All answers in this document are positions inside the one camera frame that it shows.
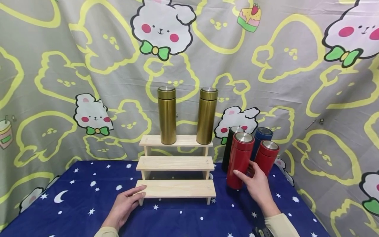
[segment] gold thermos bottle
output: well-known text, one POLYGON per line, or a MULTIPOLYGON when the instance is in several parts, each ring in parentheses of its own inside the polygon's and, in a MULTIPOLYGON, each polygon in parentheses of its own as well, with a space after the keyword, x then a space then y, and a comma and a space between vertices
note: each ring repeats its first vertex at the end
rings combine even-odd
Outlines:
POLYGON ((158 88, 158 110, 161 142, 173 144, 176 142, 176 89, 173 86, 158 88))
POLYGON ((207 145, 212 142, 217 96, 218 90, 216 88, 204 87, 200 90, 196 141, 202 145, 207 145))

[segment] wooden display stand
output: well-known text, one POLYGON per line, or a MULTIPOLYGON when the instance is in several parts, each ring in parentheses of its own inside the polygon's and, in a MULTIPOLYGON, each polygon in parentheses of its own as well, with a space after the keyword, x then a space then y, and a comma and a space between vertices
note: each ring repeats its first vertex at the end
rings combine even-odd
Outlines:
POLYGON ((142 179, 136 187, 147 185, 143 190, 145 198, 211 198, 216 197, 213 180, 209 179, 209 172, 215 169, 212 157, 208 155, 208 145, 197 143, 195 135, 177 135, 177 141, 171 145, 161 143, 160 135, 143 135, 140 146, 144 147, 145 156, 141 156, 137 164, 137 171, 141 171, 142 179), (204 156, 148 156, 149 146, 186 146, 204 147, 204 156), (202 171, 204 179, 196 180, 148 180, 151 171, 202 171))

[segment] blue thermos bottle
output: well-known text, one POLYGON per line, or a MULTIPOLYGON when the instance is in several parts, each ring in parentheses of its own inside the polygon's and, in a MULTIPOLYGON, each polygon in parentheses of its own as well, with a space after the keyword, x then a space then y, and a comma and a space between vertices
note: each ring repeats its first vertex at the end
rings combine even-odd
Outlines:
POLYGON ((250 160, 254 161, 261 141, 263 140, 271 141, 271 139, 273 138, 273 134, 274 133, 270 129, 267 129, 265 127, 257 128, 257 131, 255 132, 255 136, 254 136, 255 143, 253 147, 253 152, 251 152, 250 160))

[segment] sleeve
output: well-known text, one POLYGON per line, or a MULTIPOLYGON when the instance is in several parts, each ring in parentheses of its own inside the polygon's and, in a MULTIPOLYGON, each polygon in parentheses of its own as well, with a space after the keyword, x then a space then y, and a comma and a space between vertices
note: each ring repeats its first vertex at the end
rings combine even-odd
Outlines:
POLYGON ((94 237, 119 237, 117 230, 113 227, 101 227, 94 237))
POLYGON ((265 224, 274 237, 300 237, 295 227, 283 213, 265 218, 265 224))

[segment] red thermos bottle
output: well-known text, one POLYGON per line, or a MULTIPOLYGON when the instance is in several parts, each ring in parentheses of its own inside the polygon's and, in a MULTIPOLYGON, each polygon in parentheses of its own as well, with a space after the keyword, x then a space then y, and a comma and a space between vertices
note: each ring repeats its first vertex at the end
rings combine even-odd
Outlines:
POLYGON ((254 162, 258 164, 266 176, 270 173, 278 153, 279 146, 275 142, 269 140, 261 142, 254 162))
POLYGON ((254 137, 246 132, 237 132, 233 136, 232 149, 230 151, 230 160, 226 184, 233 189, 242 188, 242 180, 239 179, 233 170, 246 173, 249 166, 251 152, 253 151, 254 137))

